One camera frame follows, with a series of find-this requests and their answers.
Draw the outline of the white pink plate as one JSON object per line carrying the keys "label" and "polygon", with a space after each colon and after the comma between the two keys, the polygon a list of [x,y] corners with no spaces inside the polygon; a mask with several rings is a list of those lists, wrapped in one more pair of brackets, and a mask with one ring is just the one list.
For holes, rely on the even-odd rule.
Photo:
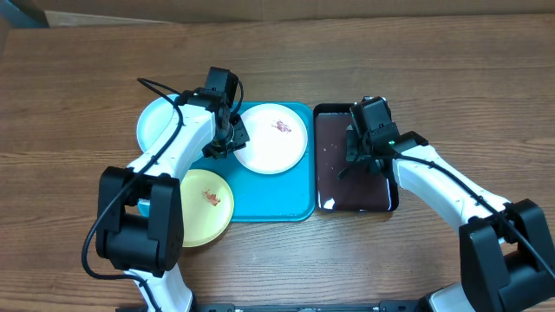
{"label": "white pink plate", "polygon": [[234,155],[247,169],[278,174],[291,169],[304,156],[308,130],[291,108],[265,103],[248,108],[240,118],[249,140]]}

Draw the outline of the yellow plate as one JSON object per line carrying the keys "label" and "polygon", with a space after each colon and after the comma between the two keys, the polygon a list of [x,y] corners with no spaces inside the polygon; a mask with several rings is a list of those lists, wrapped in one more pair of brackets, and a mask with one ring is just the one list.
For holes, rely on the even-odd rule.
{"label": "yellow plate", "polygon": [[209,244],[225,231],[232,219],[234,197],[223,178],[207,170],[189,170],[180,193],[184,247]]}

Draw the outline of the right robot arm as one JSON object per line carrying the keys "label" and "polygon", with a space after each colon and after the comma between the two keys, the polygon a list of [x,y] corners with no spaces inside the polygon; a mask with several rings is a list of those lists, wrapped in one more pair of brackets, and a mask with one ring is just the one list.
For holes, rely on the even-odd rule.
{"label": "right robot arm", "polygon": [[400,133],[387,101],[349,108],[349,165],[385,176],[428,204],[458,233],[460,281],[422,297],[417,311],[523,311],[554,297],[554,243],[542,209],[511,202],[449,165],[418,133]]}

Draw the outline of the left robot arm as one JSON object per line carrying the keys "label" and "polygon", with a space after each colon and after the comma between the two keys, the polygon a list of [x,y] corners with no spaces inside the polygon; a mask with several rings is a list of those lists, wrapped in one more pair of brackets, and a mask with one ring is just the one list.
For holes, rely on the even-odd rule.
{"label": "left robot arm", "polygon": [[138,286],[146,301],[143,310],[192,311],[195,298],[178,265],[184,236],[180,183],[196,160],[224,159],[245,147],[249,135],[238,113],[244,89],[233,72],[216,67],[203,87],[174,99],[168,86],[145,78],[139,82],[169,104],[169,121],[128,167],[109,166],[102,173],[82,267],[95,279],[108,279],[88,264],[93,245],[117,270],[114,280]]}

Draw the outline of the black water tray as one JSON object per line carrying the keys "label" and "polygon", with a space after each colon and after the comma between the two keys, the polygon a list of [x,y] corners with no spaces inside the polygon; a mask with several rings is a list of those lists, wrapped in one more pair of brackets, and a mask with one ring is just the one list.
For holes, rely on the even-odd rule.
{"label": "black water tray", "polygon": [[350,103],[322,103],[313,109],[316,208],[321,211],[392,212],[399,205],[397,185],[366,166],[346,160]]}

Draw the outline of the teal plastic tray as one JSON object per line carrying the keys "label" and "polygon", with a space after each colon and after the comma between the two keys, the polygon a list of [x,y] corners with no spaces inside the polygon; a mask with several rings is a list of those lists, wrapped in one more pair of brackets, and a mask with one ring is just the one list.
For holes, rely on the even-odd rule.
{"label": "teal plastic tray", "polygon": [[201,158],[192,164],[218,174],[231,187],[235,207],[233,222],[299,222],[316,208],[316,174],[312,110],[300,102],[285,102],[306,126],[304,156],[288,171],[264,175],[248,170],[235,156]]}

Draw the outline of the light blue plate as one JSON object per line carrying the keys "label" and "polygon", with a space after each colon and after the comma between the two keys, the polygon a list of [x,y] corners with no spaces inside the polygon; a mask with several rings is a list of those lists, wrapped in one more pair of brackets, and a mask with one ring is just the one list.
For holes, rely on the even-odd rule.
{"label": "light blue plate", "polygon": [[141,151],[152,157],[178,129],[177,136],[160,159],[195,161],[202,148],[214,138],[215,128],[215,113],[191,104],[174,108],[160,97],[141,113],[136,135]]}

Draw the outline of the brown cardboard backdrop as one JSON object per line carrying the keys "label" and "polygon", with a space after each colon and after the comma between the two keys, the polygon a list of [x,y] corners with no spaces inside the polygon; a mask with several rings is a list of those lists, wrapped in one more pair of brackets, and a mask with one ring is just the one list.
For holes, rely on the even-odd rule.
{"label": "brown cardboard backdrop", "polygon": [[554,0],[36,0],[38,8],[173,23],[543,14]]}

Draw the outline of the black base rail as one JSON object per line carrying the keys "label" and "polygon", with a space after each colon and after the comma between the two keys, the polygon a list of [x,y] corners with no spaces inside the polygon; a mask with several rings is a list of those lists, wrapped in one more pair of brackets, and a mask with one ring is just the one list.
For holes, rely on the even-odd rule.
{"label": "black base rail", "polygon": [[417,300],[393,300],[366,304],[324,305],[257,305],[235,306],[231,303],[193,303],[192,312],[417,312],[421,307]]}

